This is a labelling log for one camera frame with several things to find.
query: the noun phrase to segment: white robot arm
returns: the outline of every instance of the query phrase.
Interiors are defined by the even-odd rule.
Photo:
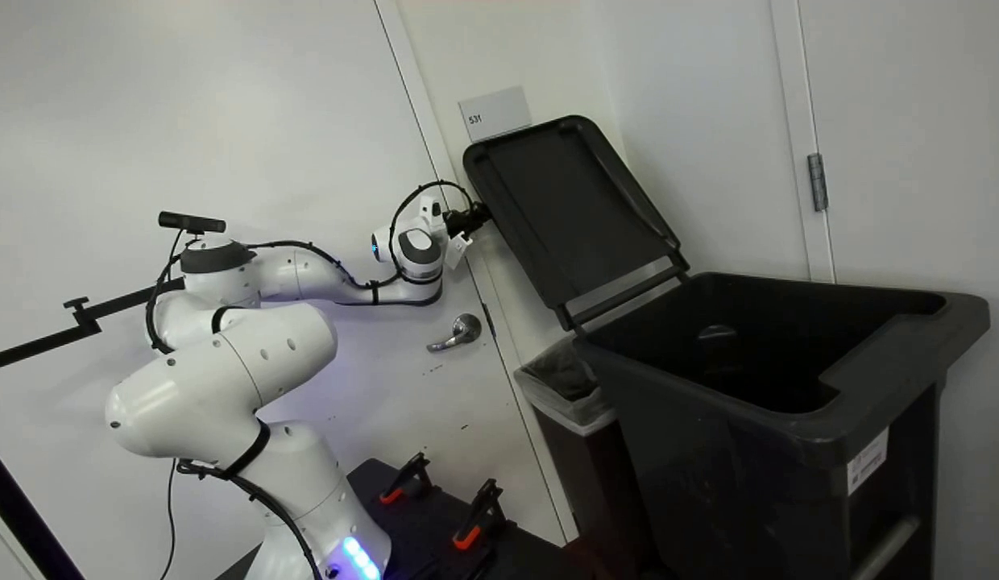
[[[306,425],[255,416],[332,358],[335,332],[316,306],[242,309],[219,335],[122,380],[106,425],[135,454],[200,461],[280,506],[277,516],[296,532],[274,522],[248,577],[306,580],[316,567],[316,577],[371,580],[390,561],[390,538],[348,490],[325,441]]]
[[[358,284],[342,261],[303,242],[238,245],[203,235],[209,219],[171,222],[203,222],[174,258],[184,293],[148,303],[148,335],[161,358],[113,390],[106,425],[135,454],[177,458],[187,470],[264,496],[284,525],[267,528],[251,580],[377,580],[390,538],[348,490],[325,441],[306,425],[264,425],[255,416],[335,358],[335,332],[309,303],[261,309],[261,300],[422,306],[441,293],[448,245],[464,251],[467,235],[451,238],[438,197],[425,197],[416,219],[383,229],[387,242],[383,232],[371,238],[396,274]]]

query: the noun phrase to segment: trash bin lid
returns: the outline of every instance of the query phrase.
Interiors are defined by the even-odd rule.
[[[686,277],[677,235],[603,132],[583,116],[477,142],[464,151],[474,190],[564,329]],[[580,296],[664,258],[657,274],[577,309]]]

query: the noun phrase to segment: black trash bin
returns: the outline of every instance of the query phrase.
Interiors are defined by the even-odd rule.
[[[686,580],[931,577],[938,393],[964,293],[690,277],[590,119],[480,142],[467,177],[603,380]]]

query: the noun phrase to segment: bin handle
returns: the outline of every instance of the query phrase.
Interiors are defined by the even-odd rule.
[[[860,561],[860,567],[851,574],[851,580],[877,580],[886,564],[915,538],[922,528],[922,519],[909,516],[896,522],[880,545]]]

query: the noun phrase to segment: blue light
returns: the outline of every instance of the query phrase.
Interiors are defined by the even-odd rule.
[[[358,538],[345,535],[342,554],[358,570],[361,580],[380,580],[377,564],[371,561],[371,554],[361,548]]]

